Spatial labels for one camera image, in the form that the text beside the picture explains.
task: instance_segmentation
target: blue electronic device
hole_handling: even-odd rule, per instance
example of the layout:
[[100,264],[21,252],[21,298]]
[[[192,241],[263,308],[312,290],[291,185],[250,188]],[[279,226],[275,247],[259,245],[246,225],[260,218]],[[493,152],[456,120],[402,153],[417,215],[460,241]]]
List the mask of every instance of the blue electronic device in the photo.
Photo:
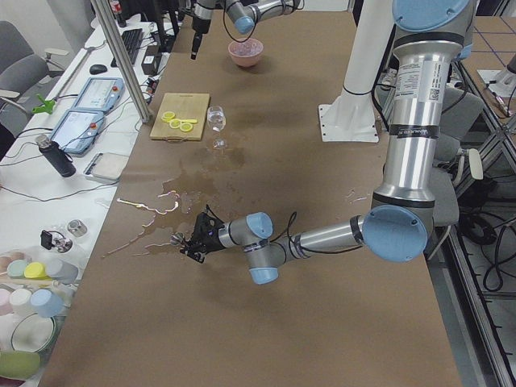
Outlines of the blue electronic device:
[[81,156],[100,135],[103,123],[102,111],[72,108],[64,113],[50,139],[56,141],[63,151]]
[[119,100],[123,88],[122,78],[91,77],[77,96],[73,109],[107,113]]

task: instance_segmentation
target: keyboard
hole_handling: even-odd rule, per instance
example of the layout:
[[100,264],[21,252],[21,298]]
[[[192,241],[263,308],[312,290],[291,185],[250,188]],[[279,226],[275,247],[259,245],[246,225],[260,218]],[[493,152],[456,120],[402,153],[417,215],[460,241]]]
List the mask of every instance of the keyboard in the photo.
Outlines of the keyboard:
[[[138,56],[138,50],[142,44],[144,38],[144,30],[142,28],[135,28],[134,30],[125,30],[122,33],[123,44],[126,46],[127,54],[131,59],[131,63],[136,62]],[[113,58],[111,61],[111,67],[117,67],[116,60]]]

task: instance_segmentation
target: white desk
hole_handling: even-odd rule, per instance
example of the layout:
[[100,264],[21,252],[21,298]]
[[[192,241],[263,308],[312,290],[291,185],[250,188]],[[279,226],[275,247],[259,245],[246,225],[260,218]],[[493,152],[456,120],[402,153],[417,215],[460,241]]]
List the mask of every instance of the white desk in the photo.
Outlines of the white desk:
[[[151,28],[156,29],[156,25],[154,23],[134,23],[129,20],[127,21],[127,27],[122,30],[132,28],[143,28],[144,30],[144,41],[134,65],[136,77],[140,84],[143,84],[148,76],[144,75],[140,64],[144,57],[144,46],[151,43],[150,39],[145,38],[150,36]],[[78,94],[90,77],[89,67],[93,64],[103,64],[108,68],[106,73],[98,74],[98,77],[121,77],[118,68],[110,67],[113,56],[107,44],[102,46],[104,41],[105,37],[102,29],[97,27],[86,41],[85,47],[99,47],[99,49],[91,52],[78,69],[77,66],[87,55],[86,50],[82,49],[52,89],[48,98],[53,98],[58,93],[59,95]],[[161,69],[166,65],[168,56],[168,54],[163,55],[160,64]],[[62,85],[70,77],[72,79],[68,85],[60,91]],[[72,106],[73,101],[74,98],[58,100],[53,114],[37,114],[27,124],[26,129],[36,127],[54,128],[62,114]],[[88,163],[98,152],[130,155],[140,124],[138,113],[131,102],[127,89],[125,89],[112,113],[106,117],[104,126],[110,126],[96,139],[93,147],[83,157],[74,157],[73,164],[77,172],[73,176],[61,177],[44,157],[37,157],[21,164],[0,167],[0,185],[42,199],[60,197],[78,190],[97,187],[101,183],[87,180],[83,174]],[[37,146],[25,143],[27,141],[34,142],[35,137],[40,133],[48,135],[49,131],[29,131],[26,134],[21,134],[7,156],[16,155],[19,149],[23,147],[21,152],[14,158],[4,158],[0,165],[12,164],[29,157],[39,156],[40,152]],[[0,253],[20,250],[26,252],[33,260],[42,262],[51,257],[59,257],[78,265],[80,269],[84,269],[113,200],[115,190],[116,185],[112,185],[79,193],[70,198],[39,202],[0,189],[0,213],[2,214],[0,220]],[[49,252],[40,246],[40,233],[43,229],[55,230],[57,227],[65,227],[72,219],[80,219],[88,227],[88,232],[80,239],[73,238],[76,246],[70,252],[59,254],[53,250]],[[15,321],[16,318],[13,314],[0,316],[0,347],[5,347],[9,343]],[[34,377],[34,380],[27,381],[24,386],[37,385],[39,378],[40,375]]]

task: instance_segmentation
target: computer mouse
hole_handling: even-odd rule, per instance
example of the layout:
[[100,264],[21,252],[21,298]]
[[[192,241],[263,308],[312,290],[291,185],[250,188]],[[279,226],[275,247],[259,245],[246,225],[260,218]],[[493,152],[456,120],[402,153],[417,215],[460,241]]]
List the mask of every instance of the computer mouse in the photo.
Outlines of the computer mouse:
[[102,74],[102,73],[105,73],[107,71],[107,67],[104,65],[104,64],[93,64],[90,68],[89,68],[89,73],[91,75],[95,75],[95,74]]

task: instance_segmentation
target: overhead robot arm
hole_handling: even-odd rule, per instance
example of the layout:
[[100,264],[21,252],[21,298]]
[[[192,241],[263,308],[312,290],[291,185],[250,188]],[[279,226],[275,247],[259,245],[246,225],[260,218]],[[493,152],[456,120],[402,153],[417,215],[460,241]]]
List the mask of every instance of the overhead robot arm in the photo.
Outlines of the overhead robot arm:
[[448,70],[471,44],[475,9],[475,0],[393,1],[393,54],[400,67],[383,181],[366,215],[271,241],[273,224],[265,213],[225,223],[208,209],[190,240],[173,235],[181,252],[203,262],[209,252],[241,246],[257,284],[276,280],[278,268],[290,260],[343,248],[364,245],[394,262],[419,256],[434,226],[428,180]]
[[299,7],[301,0],[259,0],[243,6],[240,0],[198,0],[193,8],[192,28],[195,30],[191,58],[196,59],[202,36],[210,30],[211,18],[217,5],[224,9],[240,34],[251,32],[261,21],[276,16],[289,15]]

